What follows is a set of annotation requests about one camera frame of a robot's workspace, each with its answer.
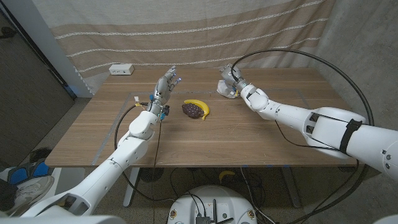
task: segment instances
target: yellow banana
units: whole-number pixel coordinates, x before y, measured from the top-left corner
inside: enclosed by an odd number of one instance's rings
[[[221,180],[223,179],[223,177],[224,177],[225,175],[235,175],[235,172],[230,171],[230,170],[224,170],[223,172],[220,172],[220,174],[219,174],[219,176],[218,176],[218,178],[219,178],[219,180],[220,180],[220,184],[221,184]]]
[[[194,105],[199,106],[204,112],[203,117],[201,117],[202,120],[205,120],[206,116],[210,112],[209,106],[207,106],[207,104],[205,102],[203,102],[203,101],[200,101],[200,100],[184,100],[184,103],[193,103]]]

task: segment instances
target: shoe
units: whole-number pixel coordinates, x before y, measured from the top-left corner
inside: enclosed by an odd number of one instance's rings
[[[16,192],[15,205],[7,211],[9,216],[19,216],[26,212],[30,206],[40,200],[50,190],[54,177],[41,177],[36,183],[21,187]]]

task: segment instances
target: beige curtain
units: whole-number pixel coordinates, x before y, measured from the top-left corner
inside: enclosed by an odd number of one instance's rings
[[[334,0],[33,0],[82,77],[113,63],[136,69],[212,68],[266,48],[314,52]],[[264,54],[242,67],[306,67],[291,54]]]

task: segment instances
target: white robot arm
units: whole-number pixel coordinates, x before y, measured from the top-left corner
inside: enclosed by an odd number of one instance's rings
[[[35,204],[22,217],[91,215],[122,172],[146,154],[151,127],[160,121],[171,91],[181,81],[172,82],[174,76],[175,66],[159,79],[147,111],[130,124],[114,153],[76,187]]]
[[[398,180],[398,131],[366,125],[366,119],[356,113],[338,108],[308,110],[284,105],[269,99],[241,76],[231,64],[221,70],[225,83],[219,82],[221,94],[230,94],[235,88],[247,106],[263,119],[275,120],[299,131],[309,146],[324,147],[320,152],[340,159],[350,156]]]

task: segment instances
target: black cable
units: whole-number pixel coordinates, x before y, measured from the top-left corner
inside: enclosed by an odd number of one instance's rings
[[[311,147],[311,148],[315,148],[315,149],[327,149],[327,150],[333,150],[333,151],[340,151],[339,149],[335,149],[335,148],[332,148],[332,147],[306,146],[306,145],[300,145],[300,144],[296,144],[296,143],[294,143],[294,142],[292,142],[292,141],[289,141],[289,140],[285,137],[285,135],[284,135],[284,133],[282,132],[282,130],[280,129],[278,122],[275,121],[275,123],[276,123],[276,125],[278,126],[278,129],[279,129],[280,133],[282,134],[282,136],[284,137],[284,139],[285,139],[286,141],[288,141],[289,143],[295,145],[295,146],[300,146],[300,147]]]
[[[200,217],[200,216],[201,216],[201,213],[200,213],[200,210],[199,210],[199,206],[198,206],[198,204],[197,204],[197,201],[193,198],[193,195],[191,194],[191,192],[188,191],[188,193],[189,193],[189,195],[191,195],[192,200],[195,202],[195,205],[197,205],[198,216]]]
[[[356,171],[358,170],[359,167],[359,160],[356,160],[356,167],[355,170],[353,171],[353,173],[346,179],[346,181],[344,181],[343,184],[341,184],[335,191],[333,191],[329,196],[327,196],[321,203],[319,203],[318,206],[316,206],[312,212],[314,212],[317,208],[321,207],[321,205],[323,205],[327,200],[329,200],[329,198],[331,196],[333,196],[335,193],[337,193],[339,190],[341,190],[348,182],[349,180],[351,180],[351,178],[353,178],[353,176],[355,175]],[[307,219],[309,219],[309,217],[307,217],[305,220],[303,220],[301,222],[301,224],[303,224]]]
[[[202,168],[199,168],[199,170],[212,184],[214,184],[214,181],[210,177],[207,176],[207,174],[205,173],[205,171],[203,171]]]
[[[192,171],[192,170],[191,170],[191,173],[192,173],[193,184],[195,184],[195,187],[198,187],[198,183],[197,183],[197,181],[195,180],[195,174],[193,174],[193,171]]]
[[[173,181],[172,181],[172,175],[173,175],[173,173],[174,173],[174,171],[175,171],[176,169],[178,169],[178,168],[174,168],[174,170],[170,173],[170,185],[172,186],[172,189],[173,189],[173,191],[174,191],[175,196],[178,198],[177,191],[174,189]]]
[[[119,131],[119,127],[120,124],[122,123],[123,118],[128,114],[128,112],[130,112],[133,108],[135,108],[135,105],[132,105],[129,109],[126,110],[126,112],[123,113],[123,115],[120,117],[120,120],[118,122],[118,125],[116,126],[115,132],[114,132],[114,150],[116,150],[118,148],[117,145],[117,141],[118,141],[118,131]],[[156,201],[156,202],[160,202],[160,201],[164,201],[164,200],[172,200],[175,201],[174,198],[165,198],[165,199],[154,199],[154,198],[150,198],[146,195],[144,195],[143,193],[141,193],[136,186],[134,186],[134,184],[131,183],[131,181],[129,180],[129,177],[126,175],[126,173],[123,171],[122,173],[123,177],[125,178],[125,180],[127,181],[127,183],[130,185],[131,188],[133,188],[139,195],[143,196],[145,199],[147,200],[151,200],[151,201]]]
[[[156,166],[157,152],[159,151],[159,143],[160,143],[160,134],[161,133],[162,133],[162,120],[160,120],[160,125],[159,125],[159,137],[157,138],[157,147],[156,147],[154,168],[153,168],[153,171],[152,171],[152,181],[150,182],[150,191],[151,191],[151,194],[152,194],[152,198],[154,198],[155,166]],[[152,201],[152,209],[154,211],[154,224],[155,224],[155,201]]]
[[[330,68],[332,68],[334,71],[339,73],[354,88],[355,92],[359,95],[363,105],[365,106],[366,113],[368,114],[369,124],[371,126],[374,126],[372,109],[371,109],[371,107],[370,107],[370,105],[368,103],[368,100],[366,99],[365,95],[363,94],[361,89],[359,89],[359,87],[355,84],[355,82],[347,74],[345,74],[343,71],[341,71],[338,67],[336,67],[332,63],[327,62],[326,60],[324,60],[324,59],[322,59],[320,57],[317,57],[315,55],[312,55],[310,53],[302,52],[301,50],[265,49],[265,50],[258,50],[258,51],[255,51],[255,52],[251,52],[251,53],[249,53],[247,55],[244,55],[243,57],[237,59],[237,61],[235,61],[235,63],[231,67],[231,75],[232,75],[232,77],[234,77],[235,81],[236,81],[236,79],[238,79],[238,78],[236,78],[236,76],[234,75],[234,72],[233,72],[234,71],[233,68],[235,67],[235,65],[237,63],[239,63],[240,61],[242,61],[243,59],[247,58],[247,57],[250,57],[250,56],[256,55],[256,54],[261,54],[261,53],[264,53],[264,52],[292,52],[292,53],[296,53],[296,54],[300,54],[300,55],[304,55],[304,56],[310,57],[310,58],[315,59],[315,60],[317,60],[317,61],[329,66]]]
[[[200,199],[200,197],[198,197],[198,196],[196,196],[196,195],[194,195],[194,194],[191,194],[191,193],[189,193],[189,195],[194,196],[194,197],[197,197],[197,198],[199,199],[199,201],[201,202],[201,205],[203,206],[203,214],[205,215],[205,217],[207,217],[207,215],[206,215],[206,207],[205,207],[205,204],[204,204],[203,201]]]
[[[244,55],[243,57],[237,59],[237,61],[235,61],[235,63],[234,63],[234,64],[232,65],[232,67],[231,67],[231,75],[232,75],[232,77],[235,79],[235,81],[237,81],[237,82],[239,81],[238,78],[237,78],[237,77],[234,75],[234,73],[233,73],[233,72],[234,72],[233,68],[235,67],[235,65],[236,65],[237,63],[239,63],[240,61],[242,61],[243,59],[249,57],[249,56],[256,55],[256,54],[260,54],[260,53],[264,53],[264,52],[292,52],[292,53],[296,53],[296,54],[300,54],[300,55],[304,55],[304,56],[310,57],[310,58],[315,59],[315,60],[317,60],[317,61],[319,61],[319,62],[321,62],[321,63],[323,63],[323,64],[329,66],[330,68],[332,68],[334,71],[336,71],[337,73],[339,73],[339,74],[351,85],[351,87],[353,87],[354,91],[358,94],[358,96],[360,97],[360,99],[361,99],[361,101],[362,101],[362,103],[363,103],[363,105],[364,105],[364,107],[365,107],[366,115],[367,115],[368,121],[369,121],[369,125],[370,125],[370,126],[374,126],[373,113],[372,113],[372,109],[371,109],[371,107],[370,107],[370,105],[369,105],[369,102],[368,102],[368,100],[366,99],[366,97],[365,97],[365,95],[363,94],[363,92],[362,92],[362,91],[359,89],[359,87],[355,84],[355,82],[352,81],[352,79],[351,79],[349,76],[347,76],[347,74],[345,74],[343,71],[341,71],[338,67],[336,67],[335,65],[331,64],[330,62],[327,62],[326,60],[324,60],[324,59],[322,59],[322,58],[320,58],[320,57],[317,57],[317,56],[315,56],[315,55],[312,55],[312,54],[309,54],[309,53],[306,53],[306,52],[302,52],[302,51],[300,51],[300,50],[292,50],[292,49],[265,49],[265,50],[258,50],[258,51],[255,51],[255,52],[251,52],[251,53],[249,53],[249,54],[247,54],[247,55]],[[347,198],[348,196],[350,196],[350,195],[359,187],[359,185],[362,183],[362,181],[364,180],[366,174],[368,173],[368,170],[369,170],[369,166],[365,164],[364,167],[363,167],[363,169],[362,169],[362,171],[361,171],[361,173],[360,173],[360,175],[359,175],[358,178],[356,179],[356,182],[351,186],[350,189],[347,190],[346,193],[344,193],[343,195],[341,195],[340,197],[338,197],[336,200],[334,200],[334,201],[332,201],[331,203],[329,203],[328,205],[326,205],[326,206],[324,206],[324,207],[322,207],[322,208],[319,208],[319,209],[317,209],[317,210],[315,210],[315,211],[313,211],[313,212],[311,212],[311,213],[309,213],[309,214],[307,214],[307,215],[305,215],[305,216],[303,216],[303,217],[301,217],[301,218],[298,218],[298,219],[296,219],[296,220],[294,220],[294,221],[292,221],[292,222],[290,222],[290,223],[291,223],[291,224],[297,223],[297,222],[302,221],[302,220],[304,220],[304,219],[306,219],[306,218],[308,218],[308,217],[311,217],[312,215],[315,215],[315,214],[318,214],[318,213],[320,213],[320,212],[322,212],[322,211],[325,211],[325,210],[327,210],[327,209],[329,209],[329,208],[335,206],[336,204],[338,204],[339,202],[341,202],[342,200],[344,200],[344,199]]]

